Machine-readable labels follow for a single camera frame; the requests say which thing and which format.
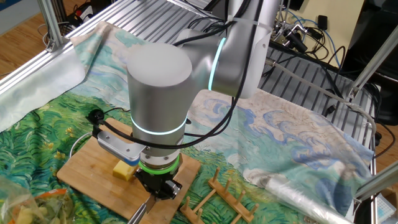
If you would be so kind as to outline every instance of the wooden cutting board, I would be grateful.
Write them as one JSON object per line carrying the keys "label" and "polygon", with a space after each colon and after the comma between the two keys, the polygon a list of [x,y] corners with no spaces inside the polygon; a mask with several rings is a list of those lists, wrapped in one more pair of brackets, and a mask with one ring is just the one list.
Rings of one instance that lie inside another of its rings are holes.
{"label": "wooden cutting board", "polygon": [[[108,118],[106,121],[126,134],[131,133],[131,127],[115,119]],[[101,126],[101,129],[110,132],[105,126]],[[185,154],[182,154],[182,159],[183,163],[174,178],[182,184],[181,191],[174,200],[157,202],[140,223],[170,223],[173,219],[200,168],[197,160]],[[130,219],[148,199],[149,193],[137,179],[126,182],[112,176],[113,167],[118,161],[118,158],[102,149],[97,140],[91,137],[58,171],[57,177],[124,218]]]}

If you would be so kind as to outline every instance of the wooden floor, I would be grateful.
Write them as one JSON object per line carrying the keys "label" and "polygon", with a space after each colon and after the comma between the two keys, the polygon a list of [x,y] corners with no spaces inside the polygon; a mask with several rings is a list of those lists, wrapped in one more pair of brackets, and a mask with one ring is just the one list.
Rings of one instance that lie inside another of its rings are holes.
{"label": "wooden floor", "polygon": [[[85,0],[64,1],[67,14],[73,12],[75,4],[81,5],[84,2]],[[44,50],[45,46],[42,42],[42,36],[37,32],[38,26],[43,23],[42,15],[38,14],[0,36],[0,79],[4,77],[1,74],[14,71]],[[389,128],[398,136],[398,126],[390,126]],[[376,148],[376,153],[379,153],[391,143],[392,137],[380,124],[377,125],[377,131],[382,134],[381,143]],[[397,160],[398,143],[387,153],[376,159],[377,171],[380,172]]]}
{"label": "wooden floor", "polygon": [[[85,0],[64,1],[67,15],[73,12],[75,4],[80,6],[84,2]],[[0,36],[0,79],[4,78],[3,74],[13,72],[45,49],[43,35],[37,31],[41,24],[44,24],[44,19],[40,13]],[[45,34],[47,30],[42,27],[40,32]]]}

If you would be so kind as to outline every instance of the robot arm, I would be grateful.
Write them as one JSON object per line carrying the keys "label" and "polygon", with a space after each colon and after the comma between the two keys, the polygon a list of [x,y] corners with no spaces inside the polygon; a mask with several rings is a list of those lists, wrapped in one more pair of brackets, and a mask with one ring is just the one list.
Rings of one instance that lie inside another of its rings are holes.
{"label": "robot arm", "polygon": [[[229,96],[249,98],[257,88],[266,61],[279,0],[230,0],[232,23],[227,38],[215,35],[186,42],[180,47],[147,44],[127,62],[127,80],[134,137],[118,133],[103,119],[91,114],[94,136],[100,146],[130,165],[139,163],[135,174],[153,198],[174,198],[181,185],[172,180],[178,172],[188,109],[197,93],[209,89]],[[183,30],[177,42],[203,35]],[[113,132],[133,140],[126,144],[98,128],[105,124]]]}

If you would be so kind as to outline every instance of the white wall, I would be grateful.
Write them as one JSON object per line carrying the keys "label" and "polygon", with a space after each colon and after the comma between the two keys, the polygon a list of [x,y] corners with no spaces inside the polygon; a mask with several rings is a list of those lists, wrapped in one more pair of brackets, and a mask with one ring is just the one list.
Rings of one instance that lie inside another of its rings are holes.
{"label": "white wall", "polygon": [[39,12],[37,0],[22,0],[0,11],[0,35]]}

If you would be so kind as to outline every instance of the yellow cheese block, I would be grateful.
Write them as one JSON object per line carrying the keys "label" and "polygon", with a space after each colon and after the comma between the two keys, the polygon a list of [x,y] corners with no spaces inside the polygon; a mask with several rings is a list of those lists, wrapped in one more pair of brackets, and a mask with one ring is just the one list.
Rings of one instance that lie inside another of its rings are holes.
{"label": "yellow cheese block", "polygon": [[113,176],[119,179],[129,181],[134,175],[138,166],[129,166],[123,161],[119,161],[118,164],[113,168]]}

